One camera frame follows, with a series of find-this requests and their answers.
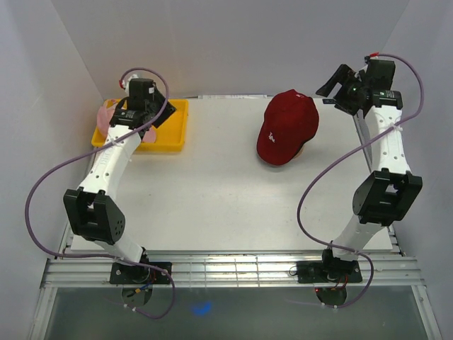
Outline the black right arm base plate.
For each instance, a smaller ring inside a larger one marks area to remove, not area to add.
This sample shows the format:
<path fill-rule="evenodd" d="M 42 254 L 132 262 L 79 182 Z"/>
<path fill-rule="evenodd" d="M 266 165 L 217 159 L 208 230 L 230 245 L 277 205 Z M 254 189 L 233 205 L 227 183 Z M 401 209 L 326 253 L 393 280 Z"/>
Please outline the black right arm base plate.
<path fill-rule="evenodd" d="M 340 261 L 335 264 L 325 264 L 322 261 L 296 262 L 298 283 L 361 283 L 362 274 L 357 261 Z"/>

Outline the red cap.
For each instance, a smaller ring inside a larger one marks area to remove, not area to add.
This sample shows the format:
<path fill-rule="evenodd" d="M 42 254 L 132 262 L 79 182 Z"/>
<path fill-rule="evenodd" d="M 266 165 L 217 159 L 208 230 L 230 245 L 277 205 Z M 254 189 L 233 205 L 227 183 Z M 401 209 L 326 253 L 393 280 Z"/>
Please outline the red cap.
<path fill-rule="evenodd" d="M 282 166 L 312 140 L 319 128 L 314 100 L 291 89 L 275 95 L 263 115 L 256 151 L 265 163 Z"/>

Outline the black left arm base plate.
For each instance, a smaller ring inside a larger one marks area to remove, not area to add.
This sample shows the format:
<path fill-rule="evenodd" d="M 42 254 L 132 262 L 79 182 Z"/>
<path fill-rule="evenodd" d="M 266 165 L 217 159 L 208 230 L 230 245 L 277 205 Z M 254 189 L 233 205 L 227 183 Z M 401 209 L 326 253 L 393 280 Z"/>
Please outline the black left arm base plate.
<path fill-rule="evenodd" d="M 115 285 L 145 285 L 169 284 L 170 280 L 165 273 L 141 266 L 130 266 L 115 262 L 110 271 L 110 284 Z"/>

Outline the pink cap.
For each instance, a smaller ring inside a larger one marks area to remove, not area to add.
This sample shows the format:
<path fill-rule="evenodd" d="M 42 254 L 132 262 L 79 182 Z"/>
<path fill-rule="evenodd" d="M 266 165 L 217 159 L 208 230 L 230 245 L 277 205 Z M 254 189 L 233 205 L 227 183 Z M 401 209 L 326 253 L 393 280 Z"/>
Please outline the pink cap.
<path fill-rule="evenodd" d="M 115 108 L 116 108 L 116 105 L 118 102 L 119 102 L 118 99 L 108 99 L 98 109 L 96 124 L 97 124 L 99 133 L 104 138 L 106 138 L 108 135 L 108 128 L 110 127 L 110 119 L 113 117 L 113 114 L 115 112 Z M 142 141 L 145 143 L 155 143 L 156 131 L 153 127 L 150 128 L 148 131 L 146 131 Z"/>

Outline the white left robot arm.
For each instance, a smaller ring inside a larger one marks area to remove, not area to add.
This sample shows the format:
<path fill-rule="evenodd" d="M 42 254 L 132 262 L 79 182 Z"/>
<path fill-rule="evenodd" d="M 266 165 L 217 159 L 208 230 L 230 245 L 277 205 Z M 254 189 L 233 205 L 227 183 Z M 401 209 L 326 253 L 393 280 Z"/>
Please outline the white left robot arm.
<path fill-rule="evenodd" d="M 144 248 L 126 235 L 126 218 L 115 197 L 125 168 L 147 133 L 143 124 L 153 118 L 162 123 L 175 108 L 165 101 L 155 81 L 133 78 L 127 97 L 106 112 L 105 148 L 79 187 L 66 191 L 63 202 L 72 232 L 121 259 L 120 272 L 134 283 L 143 283 L 152 271 Z"/>

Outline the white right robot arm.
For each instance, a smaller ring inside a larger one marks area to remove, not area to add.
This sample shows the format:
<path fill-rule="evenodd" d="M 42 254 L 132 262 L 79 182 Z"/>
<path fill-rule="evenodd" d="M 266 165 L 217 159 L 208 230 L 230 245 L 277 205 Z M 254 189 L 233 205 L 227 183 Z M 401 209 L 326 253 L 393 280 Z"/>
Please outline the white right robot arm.
<path fill-rule="evenodd" d="M 369 59 L 367 66 L 355 72 L 341 64 L 333 76 L 316 92 L 327 97 L 335 85 L 335 107 L 350 115 L 362 112 L 365 122 L 382 138 L 374 142 L 369 176 L 352 198 L 353 215 L 329 246 L 321 260 L 303 267 L 297 265 L 301 283 L 352 282 L 362 280 L 358 252 L 373 236 L 402 220 L 423 187 L 421 177 L 412 173 L 403 150 L 401 120 L 403 99 L 392 90 L 396 65 L 382 59 Z"/>

